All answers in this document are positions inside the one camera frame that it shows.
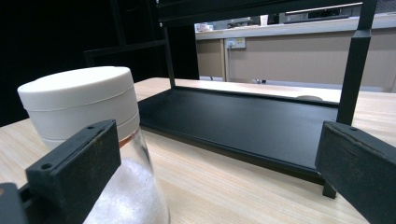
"black shelf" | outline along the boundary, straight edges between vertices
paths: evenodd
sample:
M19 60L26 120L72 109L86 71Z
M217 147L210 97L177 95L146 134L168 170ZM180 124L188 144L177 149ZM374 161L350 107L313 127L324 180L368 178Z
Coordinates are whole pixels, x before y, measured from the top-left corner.
M141 126L240 161L324 181L315 158L324 120L338 104L174 87L139 102Z

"white countertop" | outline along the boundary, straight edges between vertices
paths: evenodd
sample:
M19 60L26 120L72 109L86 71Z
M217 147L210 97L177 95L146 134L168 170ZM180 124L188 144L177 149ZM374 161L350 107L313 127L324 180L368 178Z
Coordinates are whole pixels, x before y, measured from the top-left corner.
M351 17L335 21L313 21L268 26L247 26L227 30L196 33L197 40L221 39L230 37L252 37L266 35L301 35L326 32L352 31L358 27L358 18ZM396 13L376 14L373 29L396 27Z

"white object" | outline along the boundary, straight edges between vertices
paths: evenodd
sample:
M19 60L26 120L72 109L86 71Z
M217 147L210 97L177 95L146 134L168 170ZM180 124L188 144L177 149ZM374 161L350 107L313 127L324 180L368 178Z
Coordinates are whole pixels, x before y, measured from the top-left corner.
M247 47L244 37L227 38L225 41L227 49L245 49Z
M266 26L268 24L268 15L260 16L261 26Z
M213 25L208 25L207 22L195 23L195 33L213 31Z
M18 93L49 149L101 120L116 120L119 140L139 126L134 81L126 67L62 72L26 83Z
M122 160L84 221L96 223L169 223L166 201L153 173L135 161Z

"light wood surface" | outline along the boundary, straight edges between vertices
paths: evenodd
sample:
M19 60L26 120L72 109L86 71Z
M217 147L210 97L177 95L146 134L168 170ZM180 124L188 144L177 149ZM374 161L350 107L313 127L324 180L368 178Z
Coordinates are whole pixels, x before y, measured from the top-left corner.
M338 101L339 91L177 80L177 85ZM169 89L166 78L135 84L138 100ZM361 92L354 126L396 146L396 94ZM367 223L340 195L198 147L144 132L172 223ZM48 151L29 119L0 129L0 182L25 182L24 169Z

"black metal frame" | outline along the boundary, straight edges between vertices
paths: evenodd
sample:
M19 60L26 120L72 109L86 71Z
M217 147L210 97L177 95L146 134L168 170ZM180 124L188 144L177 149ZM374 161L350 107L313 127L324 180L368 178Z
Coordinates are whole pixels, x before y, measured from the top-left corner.
M176 27L186 24L193 24L202 21L218 21L218 20L226 20L232 18L241 18L247 16L258 16L264 14L273 14L285 11L293 11L299 9L307 9L308 7L327 7L327 6L335 6L342 5L348 3L358 3L363 2L361 6L361 18L359 20L359 25L356 33L352 36L348 59L346 63L346 72L344 76L344 84L340 99L340 104L338 106L337 118L336 121L340 123L344 123L350 125L352 123L352 118L359 94L359 88L361 85L362 73L365 65L365 59L368 53L368 48L370 45L371 39L371 27L373 24L374 14L375 14L375 6L376 0L247 0L247 1L238 1L238 0L228 0L228 1L210 1L210 0L160 0L157 5L159 11L159 25L163 28L164 36L165 36L165 45L166 45L166 58L167 65L169 71L169 78L171 84L171 90L166 94L172 94L172 91L182 90L180 87L176 85L175 76L173 74L172 68L172 58L171 52L169 48L169 38L167 36L168 27ZM141 105L148 105L146 108L152 108L149 106L153 104L155 101L155 97L159 98L161 96L153 96L145 100ZM241 153L232 153L233 146L228 146L226 150L215 150L212 145L217 148L222 148L219 141L217 144L213 142L209 142L205 139L200 139L199 137L191 137L189 133L177 133L173 130L166 129L161 127L162 124L152 125L152 123L148 122L145 116L142 116L141 125L143 128L149 129L151 131L157 132L159 134L167 135L170 137L174 137L177 140L186 141L195 145L204 144L206 149L213 150L219 152L220 154L232 156L242 161L255 163L252 159L247 159L245 156L241 155ZM178 120L171 119L172 122L177 123ZM282 161L279 161L280 170L285 168L291 172L298 170L296 166L293 164L285 164L282 167ZM307 179L309 176L301 176L303 179ZM323 195L334 198L335 190L326 183L322 183L324 185Z
M117 0L109 0L110 6L111 6L111 12L113 15L114 19L114 24L116 27L116 33L117 33L117 39L119 42L118 47L114 48L108 48L108 49L92 49L92 50L86 50L83 52L85 62L88 65L88 67L95 66L93 57L95 56L104 56L108 54L114 54L114 53L122 53L125 51L131 51L131 50L136 50L136 49L147 49L147 48L154 48L154 47L159 47L159 46L165 46L167 41L165 39L161 40L155 40L155 41L149 41L145 43L138 43L138 44L126 44L125 40L125 32L122 27L122 22L121 22L121 17L120 17L120 7L117 2Z

